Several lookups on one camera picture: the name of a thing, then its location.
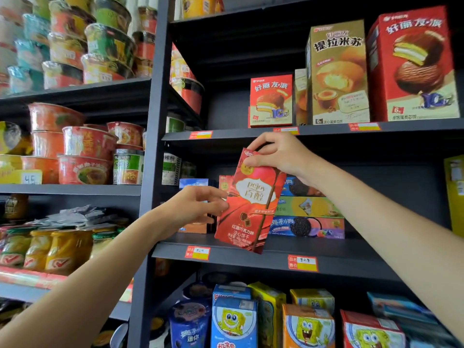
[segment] price tag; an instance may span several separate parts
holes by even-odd
[[[290,132],[293,135],[299,135],[300,134],[300,130],[298,129],[298,127],[274,128],[273,131],[274,132]]]
[[[365,132],[365,131],[380,131],[379,123],[348,123],[349,129],[352,132]]]
[[[208,261],[210,251],[211,248],[188,246],[185,251],[185,258]]]
[[[300,257],[298,255],[289,255],[289,269],[319,272],[317,269],[317,258]]]
[[[212,131],[198,131],[190,133],[189,139],[210,139]]]
[[[42,171],[21,171],[21,184],[42,184]]]

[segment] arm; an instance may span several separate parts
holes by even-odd
[[[264,133],[250,146],[273,166],[323,192],[438,319],[464,342],[464,239],[313,154],[291,134]]]
[[[204,215],[220,215],[228,208],[221,199],[226,197],[226,192],[213,187],[187,187],[147,212],[101,253],[4,327],[0,331],[0,347],[90,347],[156,242],[185,224],[212,223],[212,218]]]

